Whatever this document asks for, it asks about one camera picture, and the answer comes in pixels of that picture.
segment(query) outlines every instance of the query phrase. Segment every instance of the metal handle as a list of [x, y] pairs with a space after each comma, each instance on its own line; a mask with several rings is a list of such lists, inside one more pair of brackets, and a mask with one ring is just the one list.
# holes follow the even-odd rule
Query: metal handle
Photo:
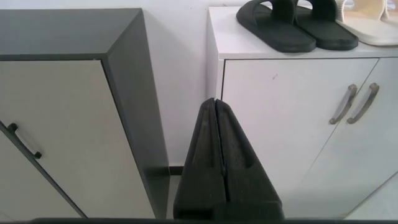
[[376, 83], [372, 83], [369, 85], [369, 93], [368, 93], [368, 99], [362, 104], [361, 108], [358, 112], [354, 112], [354, 116], [350, 117], [347, 119], [348, 124], [354, 124], [357, 122], [362, 116], [365, 114], [365, 112], [369, 109], [369, 107], [372, 105], [377, 93], [379, 92], [380, 86]]
[[330, 124], [337, 124], [341, 119], [346, 116], [347, 112], [351, 108], [353, 104], [353, 100], [356, 95], [356, 91], [358, 88], [356, 87], [355, 84], [351, 84], [348, 89], [346, 94], [344, 95], [340, 105], [337, 107], [337, 110], [333, 117], [329, 120]]
[[1, 121], [0, 121], [0, 129], [1, 131], [7, 136], [7, 138], [26, 156], [30, 156], [34, 159], [40, 159], [42, 157], [42, 154], [40, 152], [36, 152], [33, 154], [22, 141], [19, 139], [17, 134], [15, 133], [18, 129], [18, 125], [15, 123], [10, 124], [8, 127], [6, 127]]

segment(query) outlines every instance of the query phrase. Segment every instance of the slide sandal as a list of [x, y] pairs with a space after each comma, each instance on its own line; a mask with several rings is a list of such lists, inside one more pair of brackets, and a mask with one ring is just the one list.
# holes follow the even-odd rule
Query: slide sandal
[[[269, 1], [272, 9], [261, 3]], [[253, 0], [236, 14], [238, 22], [279, 52], [310, 52], [315, 39], [294, 27], [295, 4], [291, 0]]]
[[315, 38], [317, 47], [327, 50], [351, 50], [358, 46], [358, 38], [335, 22], [335, 0], [308, 1], [312, 4], [312, 9], [297, 6], [295, 25]]
[[354, 0], [353, 7], [345, 7], [346, 0], [336, 0], [337, 22], [370, 45], [398, 45], [397, 28], [382, 22], [386, 0]]
[[398, 27], [398, 0], [391, 0], [391, 3], [388, 4], [388, 0], [386, 0], [386, 7], [381, 20]]

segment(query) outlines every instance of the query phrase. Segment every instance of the baseboard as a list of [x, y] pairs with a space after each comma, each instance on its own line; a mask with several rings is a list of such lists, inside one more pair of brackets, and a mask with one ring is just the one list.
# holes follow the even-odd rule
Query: baseboard
[[184, 166], [170, 166], [169, 171], [170, 175], [181, 175]]

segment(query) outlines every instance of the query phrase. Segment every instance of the cabinet top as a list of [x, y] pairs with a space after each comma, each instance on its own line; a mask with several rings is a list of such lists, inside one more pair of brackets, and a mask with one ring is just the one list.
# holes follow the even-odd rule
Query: cabinet top
[[361, 42], [358, 47], [349, 51], [316, 48], [309, 53], [281, 53], [272, 49], [238, 23], [236, 13], [239, 8], [209, 8], [208, 37], [215, 39], [219, 59], [398, 57], [397, 46], [373, 47]]
[[0, 60], [101, 58], [140, 14], [141, 9], [0, 10]]

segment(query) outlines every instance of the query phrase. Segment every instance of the cabinet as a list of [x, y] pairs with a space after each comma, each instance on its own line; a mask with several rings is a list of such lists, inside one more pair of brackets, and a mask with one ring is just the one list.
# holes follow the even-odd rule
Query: cabinet
[[[344, 217], [398, 171], [397, 69], [398, 58], [378, 61], [286, 207], [292, 216]], [[373, 83], [379, 86], [374, 101], [349, 124], [369, 103]]]
[[[286, 217], [345, 216], [398, 171], [390, 162], [397, 145], [385, 134], [392, 134], [396, 125], [394, 104], [374, 109], [381, 85], [363, 117], [346, 124], [362, 108], [370, 84], [385, 77], [388, 86], [393, 85], [395, 78], [389, 77], [397, 68], [398, 48], [359, 43], [347, 52], [315, 49], [283, 54], [241, 27], [235, 18], [238, 9], [209, 8], [208, 97], [232, 107], [282, 200]], [[379, 81], [370, 81], [377, 76]], [[394, 91], [378, 103], [393, 102]], [[365, 121], [373, 113], [374, 121]], [[377, 121], [380, 116], [385, 122]], [[341, 122], [330, 123], [331, 118]], [[344, 126], [357, 128], [349, 131]], [[389, 146], [380, 150], [376, 145]]]
[[376, 62], [373, 58], [226, 62], [223, 101], [234, 110], [283, 202], [332, 134], [335, 125], [327, 121], [347, 87], [361, 86]]
[[80, 217], [3, 134], [0, 146], [0, 221]]
[[5, 185], [0, 211], [15, 220], [165, 217], [168, 164], [142, 10], [0, 16], [11, 23], [0, 43], [0, 120], [17, 124], [17, 138], [42, 155], [40, 170], [0, 133], [2, 172], [20, 167], [1, 181], [40, 189], [25, 198], [35, 187]]

